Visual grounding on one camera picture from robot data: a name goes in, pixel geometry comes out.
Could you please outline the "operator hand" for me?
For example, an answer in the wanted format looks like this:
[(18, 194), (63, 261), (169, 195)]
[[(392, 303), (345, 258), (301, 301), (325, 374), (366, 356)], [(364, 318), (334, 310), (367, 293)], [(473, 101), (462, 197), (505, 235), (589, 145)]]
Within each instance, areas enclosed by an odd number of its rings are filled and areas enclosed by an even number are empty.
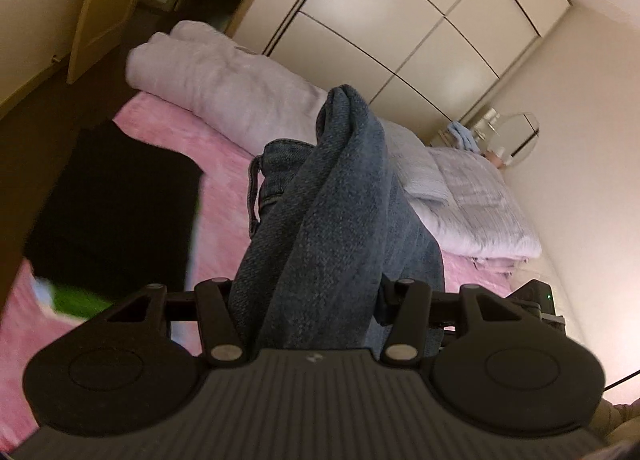
[(614, 405), (605, 399), (593, 414), (589, 424), (590, 430), (602, 440), (613, 445), (630, 440), (638, 442), (640, 437), (640, 400), (632, 404)]

